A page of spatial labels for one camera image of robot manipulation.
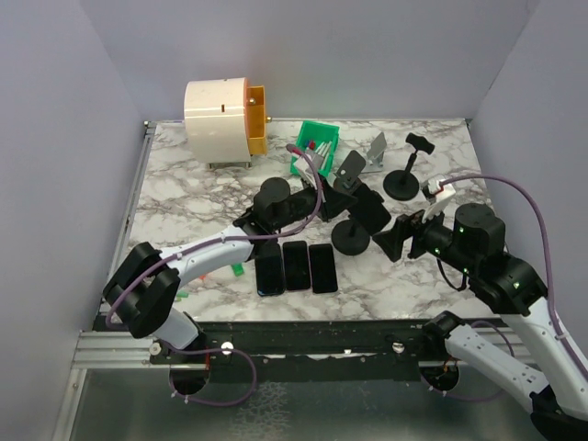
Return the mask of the brown base phone stand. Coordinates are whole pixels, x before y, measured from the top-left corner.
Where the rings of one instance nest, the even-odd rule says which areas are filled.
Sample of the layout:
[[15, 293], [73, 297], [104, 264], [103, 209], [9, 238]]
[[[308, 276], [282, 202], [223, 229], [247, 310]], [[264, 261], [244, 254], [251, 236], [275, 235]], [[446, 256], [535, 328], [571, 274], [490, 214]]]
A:
[[338, 191], [353, 193], [358, 186], [359, 175], [366, 167], [365, 158], [357, 151], [351, 151], [335, 172], [333, 188]]

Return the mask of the black phone stand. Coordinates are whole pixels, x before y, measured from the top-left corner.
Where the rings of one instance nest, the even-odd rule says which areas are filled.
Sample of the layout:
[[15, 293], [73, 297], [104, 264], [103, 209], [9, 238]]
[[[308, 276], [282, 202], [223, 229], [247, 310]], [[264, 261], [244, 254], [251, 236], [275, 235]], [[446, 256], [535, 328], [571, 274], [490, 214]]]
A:
[[435, 150], [435, 146], [424, 136], [419, 136], [412, 132], [406, 136], [405, 142], [412, 145], [414, 152], [409, 156], [403, 169], [389, 172], [383, 181], [385, 193], [390, 198], [398, 201], [408, 201], [416, 197], [420, 186], [417, 177], [412, 173], [412, 169], [418, 153], [430, 155]]
[[368, 232], [351, 216], [338, 222], [331, 233], [333, 247], [341, 254], [363, 254], [371, 241]]

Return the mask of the white folding phone stand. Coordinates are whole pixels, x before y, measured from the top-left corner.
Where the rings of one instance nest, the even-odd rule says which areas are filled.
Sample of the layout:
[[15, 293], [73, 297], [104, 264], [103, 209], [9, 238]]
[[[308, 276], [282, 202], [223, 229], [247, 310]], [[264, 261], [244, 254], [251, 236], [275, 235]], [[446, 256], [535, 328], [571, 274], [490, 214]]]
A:
[[363, 174], [377, 173], [383, 170], [383, 156], [387, 149], [387, 141], [384, 132], [381, 132], [371, 143], [365, 155], [366, 166]]

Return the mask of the purple edged phone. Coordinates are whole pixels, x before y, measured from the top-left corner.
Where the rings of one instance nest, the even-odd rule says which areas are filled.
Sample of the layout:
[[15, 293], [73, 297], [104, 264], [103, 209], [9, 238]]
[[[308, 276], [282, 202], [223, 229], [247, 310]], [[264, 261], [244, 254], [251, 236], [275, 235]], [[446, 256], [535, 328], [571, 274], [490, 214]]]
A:
[[311, 287], [308, 245], [305, 241], [285, 242], [282, 245], [285, 285], [287, 291]]

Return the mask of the black phone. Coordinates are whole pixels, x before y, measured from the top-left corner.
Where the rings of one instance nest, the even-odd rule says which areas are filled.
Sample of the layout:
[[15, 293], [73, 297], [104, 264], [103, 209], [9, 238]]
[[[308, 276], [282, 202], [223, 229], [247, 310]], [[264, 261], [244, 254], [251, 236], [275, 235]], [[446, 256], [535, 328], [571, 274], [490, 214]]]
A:
[[254, 259], [257, 293], [261, 297], [285, 292], [283, 258], [277, 242], [265, 243]]

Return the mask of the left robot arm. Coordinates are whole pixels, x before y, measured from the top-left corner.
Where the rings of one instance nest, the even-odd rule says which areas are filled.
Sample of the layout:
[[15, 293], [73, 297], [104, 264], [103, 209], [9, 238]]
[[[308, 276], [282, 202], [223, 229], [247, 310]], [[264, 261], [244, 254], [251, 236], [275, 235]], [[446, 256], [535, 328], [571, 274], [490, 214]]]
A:
[[268, 178], [252, 206], [223, 231], [167, 248], [148, 242], [134, 246], [102, 291], [110, 307], [106, 324], [118, 316], [133, 337], [152, 335], [169, 344], [179, 360], [197, 360], [203, 349], [201, 331], [175, 308], [177, 291], [202, 275], [251, 260], [263, 245], [301, 232], [314, 217], [328, 221], [357, 203], [324, 178], [320, 185], [293, 193], [285, 179]]

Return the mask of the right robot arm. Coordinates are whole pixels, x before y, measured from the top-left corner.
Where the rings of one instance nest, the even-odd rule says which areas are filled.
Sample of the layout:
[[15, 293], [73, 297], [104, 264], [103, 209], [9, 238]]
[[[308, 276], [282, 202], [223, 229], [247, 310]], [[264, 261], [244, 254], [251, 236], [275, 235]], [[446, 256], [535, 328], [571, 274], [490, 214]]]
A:
[[547, 440], [587, 437], [587, 359], [568, 335], [548, 302], [548, 289], [526, 261], [504, 250], [505, 224], [483, 204], [458, 208], [453, 228], [444, 216], [432, 219], [420, 210], [399, 216], [374, 240], [388, 258], [429, 253], [460, 271], [469, 289], [518, 336], [535, 362], [530, 367], [485, 341], [471, 326], [445, 311], [428, 322], [424, 352], [433, 359], [447, 354], [476, 368], [506, 390], [529, 413]]

